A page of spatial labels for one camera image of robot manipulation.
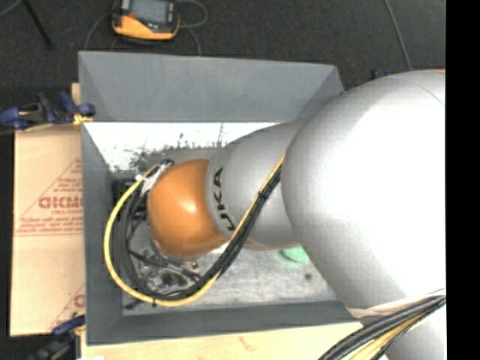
green object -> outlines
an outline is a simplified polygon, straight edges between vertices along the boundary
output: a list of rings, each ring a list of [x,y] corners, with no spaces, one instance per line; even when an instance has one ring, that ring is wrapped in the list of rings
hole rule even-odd
[[[297,263],[305,263],[308,261],[308,256],[305,250],[300,245],[298,247],[283,249],[280,251],[287,259],[296,261]]]

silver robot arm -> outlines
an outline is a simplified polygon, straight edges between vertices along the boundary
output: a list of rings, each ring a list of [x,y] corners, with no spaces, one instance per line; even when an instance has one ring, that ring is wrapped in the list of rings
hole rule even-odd
[[[352,314],[446,288],[445,74],[401,73],[337,97],[313,118],[257,131],[210,163],[208,211],[230,237],[286,152],[281,185],[247,244],[301,244]],[[446,308],[391,360],[446,358]]]

black cable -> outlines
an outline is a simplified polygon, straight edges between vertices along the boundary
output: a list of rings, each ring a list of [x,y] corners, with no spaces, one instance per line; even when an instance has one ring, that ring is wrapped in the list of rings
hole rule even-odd
[[[120,236],[116,240],[118,242],[119,259],[121,265],[127,271],[127,276],[132,281],[133,285],[137,288],[138,291],[143,293],[150,293],[146,280],[140,277],[135,269],[134,263],[132,262],[130,256],[135,257],[135,259],[147,263],[151,266],[157,266],[158,268],[168,269],[170,272],[177,275],[184,275],[190,278],[192,281],[197,281],[200,276],[192,271],[188,271],[185,268],[181,268],[177,265],[173,265],[171,262],[159,261],[154,259],[149,259],[141,253],[138,253],[131,249],[131,240],[134,237],[134,234],[138,226],[146,218],[146,212],[142,212],[139,216],[137,214],[137,209],[140,206],[140,203],[143,202],[143,198],[140,196],[140,193],[137,191],[132,194],[130,199],[125,203],[125,210],[121,214],[120,220]]]
[[[35,25],[37,26],[38,31],[42,35],[42,38],[45,40],[45,46],[48,50],[55,50],[56,45],[52,42],[49,35],[45,32],[44,27],[42,26],[41,21],[38,19],[37,14],[35,13],[32,5],[30,4],[29,0],[22,0],[23,4],[27,8],[28,13],[30,14],[31,19],[34,21]]]
[[[281,177],[281,165],[277,168],[277,170],[272,174],[271,178],[269,179],[267,185],[265,186],[263,192],[259,193],[259,196],[254,203],[252,209],[250,210],[249,214],[247,215],[245,222],[242,224],[240,230],[236,233],[235,237],[230,241],[230,243],[226,246],[225,250],[223,253],[217,258],[217,260],[214,262],[214,264],[208,269],[208,271],[198,278],[196,282],[189,286],[186,289],[181,289],[181,290],[176,290],[171,293],[158,293],[155,291],[152,291],[149,289],[144,281],[141,281],[139,279],[137,272],[133,268],[133,264],[130,261],[130,264],[127,265],[129,268],[133,268],[133,271],[129,271],[129,277],[131,276],[135,284],[139,287],[139,290],[141,290],[143,293],[145,293],[147,296],[151,296],[153,298],[156,298],[158,300],[162,301],[172,301],[172,300],[181,300],[185,299],[189,296],[192,296],[195,294],[198,290],[200,290],[208,281],[210,281],[217,273],[220,273],[218,277],[220,277],[223,273],[227,271],[227,269],[232,265],[233,261],[235,258],[239,255],[240,250],[243,248],[245,245],[245,242],[248,239],[248,236],[250,235],[252,226],[255,223],[255,220],[258,217],[258,214],[260,213],[263,205],[265,204],[266,200],[269,198],[269,195],[272,193],[272,191],[275,189],[276,185],[280,181]],[[122,222],[120,223],[120,241],[121,244],[124,245],[124,248],[121,250],[122,252],[122,261],[125,260],[125,247],[128,239],[128,234],[127,234],[127,227],[125,223],[125,219],[128,215],[130,216],[130,222],[132,219],[132,211],[134,212],[134,209],[131,209],[131,204],[136,199],[136,204],[139,203],[138,199],[138,192],[137,194],[132,195],[132,197],[127,201],[128,207],[127,209],[124,210],[124,214],[122,215]],[[139,260],[144,260],[145,257],[143,255],[140,255],[139,253],[136,253],[136,258]]]
[[[195,34],[194,30],[191,27],[180,27],[180,28],[185,28],[190,33],[192,38],[195,40],[196,53],[197,53],[198,56],[201,56],[202,55],[202,46],[200,45],[200,41],[198,40],[198,37]]]
[[[406,66],[408,67],[408,70],[411,71],[412,70],[412,65],[410,63],[410,58],[408,56],[407,48],[405,47],[404,38],[403,38],[403,36],[400,32],[400,29],[398,28],[398,24],[397,24],[397,20],[395,19],[395,15],[393,14],[392,7],[390,6],[389,0],[383,0],[383,2],[385,3],[385,6],[386,6],[387,11],[388,11],[388,15],[390,16],[391,22],[392,22],[394,30],[395,30],[395,34],[397,35],[398,43],[400,44],[400,49],[402,51],[403,58],[405,59]]]
[[[341,360],[345,356],[365,345],[369,341],[384,335],[386,332],[392,330],[394,327],[412,319],[420,314],[433,313],[441,308],[446,303],[446,296],[433,296],[425,300],[400,310],[392,315],[385,316],[376,322],[366,325],[364,328],[353,332],[343,340],[335,344],[318,360]]]
[[[3,17],[4,15],[8,14],[11,12],[18,4],[20,4],[22,0],[16,0],[13,4],[10,6],[6,7],[4,10],[0,10],[0,17]]]
[[[194,4],[197,7],[200,7],[203,11],[203,19],[201,19],[199,22],[194,22],[194,23],[188,23],[188,22],[182,22],[180,24],[180,28],[198,28],[200,26],[203,26],[209,19],[209,11],[207,10],[206,6],[200,3],[197,0],[175,0],[175,3],[181,4],[181,3],[190,3]]]
[[[404,336],[415,324],[419,323],[423,319],[426,319],[428,316],[430,316],[433,312],[437,311],[440,309],[444,304],[446,303],[446,299],[441,301],[438,306],[432,307],[428,312],[425,313],[424,316],[422,316],[420,319],[415,321],[413,324],[407,326],[405,329],[402,330],[399,334],[397,334],[392,340],[390,340],[371,360],[380,360],[380,358],[386,354],[386,351],[388,348],[390,348],[398,339],[400,339],[402,336]]]
[[[85,39],[85,43],[83,43],[83,49],[87,50],[89,47],[89,42],[90,38],[93,35],[93,32],[95,32],[95,29],[97,29],[98,25],[102,22],[102,20],[106,19],[109,15],[112,14],[112,11],[109,10],[108,12],[104,13],[102,16],[100,16],[97,21],[94,23],[94,25],[91,26],[90,31],[88,31],[87,37]]]

gray box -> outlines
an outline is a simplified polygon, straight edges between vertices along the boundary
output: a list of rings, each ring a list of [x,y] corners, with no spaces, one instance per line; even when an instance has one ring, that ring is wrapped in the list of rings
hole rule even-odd
[[[94,123],[99,124],[95,127],[121,122],[126,132],[130,129],[127,123],[139,122],[176,123],[178,129],[192,123],[286,122],[311,116],[343,91],[336,67],[328,65],[118,52],[81,52],[79,81],[82,102],[97,107]],[[282,285],[282,276],[285,284],[291,281],[291,269],[276,270],[275,253],[250,251],[244,259],[241,253],[238,263],[233,263],[223,288],[220,279],[209,291],[217,292],[216,299],[198,307],[163,310],[144,305],[138,313],[125,313],[125,296],[110,278],[102,252],[104,227],[113,208],[112,180],[125,172],[116,172],[101,153],[105,138],[114,136],[94,135],[88,125],[82,129],[89,344],[316,326],[352,319],[311,264],[301,270],[314,272],[311,284],[318,292],[312,293],[309,285],[305,297],[297,292],[296,298],[289,298],[281,294],[289,288]],[[126,174],[132,176],[134,171]],[[235,269],[235,265],[247,269],[248,263],[265,268],[265,287],[278,292],[277,299],[228,300],[227,290],[234,287],[259,287],[258,276],[250,279]],[[297,276],[297,288],[290,288],[302,288],[304,272]]]

yellow device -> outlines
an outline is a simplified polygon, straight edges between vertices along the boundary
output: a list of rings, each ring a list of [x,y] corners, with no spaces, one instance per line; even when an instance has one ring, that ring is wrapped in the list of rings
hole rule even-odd
[[[170,0],[115,0],[112,27],[115,33],[140,41],[166,41],[180,26],[180,16]]]

